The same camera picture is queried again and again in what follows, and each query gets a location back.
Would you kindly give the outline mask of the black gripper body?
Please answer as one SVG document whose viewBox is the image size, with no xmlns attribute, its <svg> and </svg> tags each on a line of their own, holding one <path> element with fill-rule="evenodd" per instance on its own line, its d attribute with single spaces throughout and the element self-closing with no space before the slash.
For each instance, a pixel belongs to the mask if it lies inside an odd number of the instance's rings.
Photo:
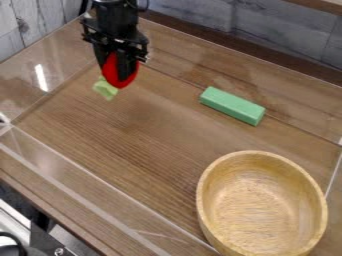
<svg viewBox="0 0 342 256">
<path fill-rule="evenodd" d="M 137 60 L 146 62 L 149 60 L 149 44 L 147 36 L 137 29 L 129 29 L 123 35 L 115 35 L 110 29 L 102 29 L 95 18 L 83 18 L 81 20 L 83 26 L 83 40 L 93 44 L 106 47 L 109 55 L 119 49 L 131 53 Z"/>
</svg>

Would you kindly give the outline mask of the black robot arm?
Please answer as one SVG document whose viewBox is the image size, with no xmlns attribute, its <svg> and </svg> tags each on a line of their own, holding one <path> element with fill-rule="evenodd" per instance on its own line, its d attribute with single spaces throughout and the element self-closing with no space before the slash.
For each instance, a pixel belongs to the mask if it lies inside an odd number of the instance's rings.
<svg viewBox="0 0 342 256">
<path fill-rule="evenodd" d="M 93 45 L 102 75 L 115 88 L 133 82 L 139 63 L 147 61 L 150 41 L 138 29 L 147 6 L 142 8 L 138 0 L 94 0 L 97 16 L 81 21 L 83 40 Z"/>
</svg>

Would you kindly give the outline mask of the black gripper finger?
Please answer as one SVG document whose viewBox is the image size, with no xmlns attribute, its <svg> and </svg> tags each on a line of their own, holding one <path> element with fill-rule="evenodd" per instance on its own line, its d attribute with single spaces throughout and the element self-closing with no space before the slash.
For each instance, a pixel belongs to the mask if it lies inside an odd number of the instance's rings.
<svg viewBox="0 0 342 256">
<path fill-rule="evenodd" d="M 94 44 L 94 53 L 99 66 L 103 66 L 109 57 L 109 51 L 106 50 L 106 47 L 103 45 Z"/>
<path fill-rule="evenodd" d="M 137 71 L 137 58 L 126 50 L 119 49 L 117 52 L 118 59 L 118 77 L 119 81 L 126 81 Z"/>
</svg>

